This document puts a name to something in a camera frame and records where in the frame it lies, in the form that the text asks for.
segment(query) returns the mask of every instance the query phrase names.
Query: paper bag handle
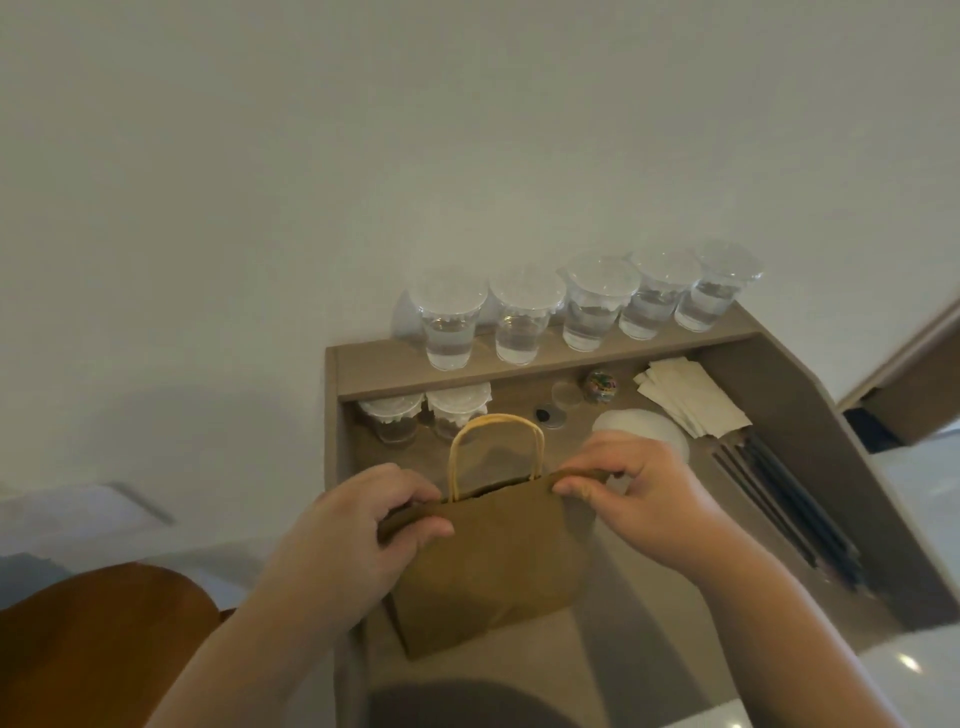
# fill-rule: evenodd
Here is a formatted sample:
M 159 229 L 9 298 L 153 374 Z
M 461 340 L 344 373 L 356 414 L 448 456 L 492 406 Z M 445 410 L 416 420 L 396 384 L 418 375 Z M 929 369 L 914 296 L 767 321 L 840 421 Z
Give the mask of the paper bag handle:
M 543 430 L 541 430 L 540 427 L 535 423 L 532 423 L 522 417 L 518 417 L 517 415 L 506 415 L 500 413 L 483 415 L 470 420 L 466 425 L 464 425 L 463 428 L 457 433 L 457 436 L 453 438 L 453 442 L 450 444 L 450 460 L 446 465 L 446 484 L 450 491 L 451 503 L 455 503 L 460 499 L 460 488 L 457 484 L 457 452 L 460 447 L 460 441 L 463 439 L 464 435 L 466 435 L 472 429 L 476 429 L 477 427 L 482 427 L 484 425 L 495 425 L 497 423 L 520 423 L 521 425 L 527 425 L 533 430 L 537 448 L 534 451 L 534 463 L 530 469 L 530 479 L 534 480 L 540 477 L 540 473 L 543 470 Z

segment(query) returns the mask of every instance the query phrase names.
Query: plastic cup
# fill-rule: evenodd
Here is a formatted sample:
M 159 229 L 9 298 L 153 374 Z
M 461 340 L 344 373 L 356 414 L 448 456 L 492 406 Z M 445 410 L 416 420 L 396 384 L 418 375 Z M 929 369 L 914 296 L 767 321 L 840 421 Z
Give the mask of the plastic cup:
M 373 431 L 381 442 L 399 445 L 416 437 L 417 415 L 423 404 L 423 392 L 358 403 L 360 409 L 370 417 Z
M 675 248 L 637 251 L 630 261 L 640 272 L 640 287 L 620 311 L 620 330 L 632 339 L 651 339 L 700 277 L 700 265 L 689 251 Z
M 491 399 L 490 383 L 486 381 L 427 392 L 426 406 L 433 412 L 434 431 L 445 440 L 453 440 L 470 420 L 487 414 L 487 402 Z
M 760 261 L 739 243 L 710 240 L 697 247 L 700 279 L 684 293 L 674 319 L 691 331 L 712 327 L 744 288 L 763 275 Z
M 522 265 L 493 276 L 490 290 L 499 302 L 496 355 L 508 364 L 529 364 L 550 315 L 564 303 L 564 280 L 548 268 Z
M 426 337 L 426 356 L 434 367 L 447 372 L 467 366 L 486 299 L 484 279 L 459 266 L 423 271 L 410 287 Z
M 640 273 L 623 258 L 580 255 L 566 266 L 566 278 L 564 341 L 576 352 L 592 352 L 640 286 Z

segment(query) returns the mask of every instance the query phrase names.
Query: shelf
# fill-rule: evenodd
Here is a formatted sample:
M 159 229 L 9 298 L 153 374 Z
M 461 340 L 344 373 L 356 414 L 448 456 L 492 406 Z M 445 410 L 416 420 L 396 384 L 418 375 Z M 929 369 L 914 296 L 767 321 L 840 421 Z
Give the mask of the shelf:
M 427 361 L 422 341 L 384 339 L 331 349 L 337 362 L 337 399 L 351 401 L 403 394 L 424 384 L 443 389 L 518 374 L 539 374 L 641 356 L 664 356 L 746 339 L 760 332 L 759 324 L 735 304 L 710 331 L 693 333 L 671 320 L 653 339 L 636 341 L 614 328 L 595 352 L 575 352 L 566 345 L 562 327 L 549 327 L 540 342 L 537 358 L 525 367 L 508 364 L 497 357 L 492 333 L 477 336 L 469 363 L 453 372 L 434 369 Z

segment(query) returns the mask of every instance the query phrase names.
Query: kraft paper bag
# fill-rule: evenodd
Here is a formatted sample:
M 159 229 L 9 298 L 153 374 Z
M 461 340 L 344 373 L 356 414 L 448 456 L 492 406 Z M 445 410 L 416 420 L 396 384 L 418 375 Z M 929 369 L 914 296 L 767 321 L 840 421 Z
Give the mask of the kraft paper bag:
M 457 448 L 467 432 L 484 425 L 520 422 L 535 433 L 529 478 L 517 478 L 461 495 Z M 608 473 L 559 471 L 541 476 L 543 432 L 515 415 L 470 421 L 450 446 L 450 497 L 414 505 L 385 519 L 381 543 L 424 516 L 449 519 L 456 535 L 426 546 L 386 600 L 407 657 L 448 649 L 496 627 L 539 617 L 568 606 L 583 584 L 593 510 L 580 500 L 551 492 L 566 474 L 605 482 Z

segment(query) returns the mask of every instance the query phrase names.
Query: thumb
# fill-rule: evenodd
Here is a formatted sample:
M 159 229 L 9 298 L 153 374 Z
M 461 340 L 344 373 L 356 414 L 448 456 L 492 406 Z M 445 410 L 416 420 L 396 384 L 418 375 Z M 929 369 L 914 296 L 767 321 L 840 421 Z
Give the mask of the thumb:
M 623 518 L 628 505 L 626 496 L 614 493 L 600 481 L 582 475 L 561 478 L 554 484 L 553 492 L 560 496 L 579 498 L 613 530 L 616 530 L 616 524 Z
M 401 528 L 383 549 L 386 570 L 395 577 L 414 560 L 417 552 L 437 538 L 453 535 L 453 523 L 439 516 L 427 516 Z

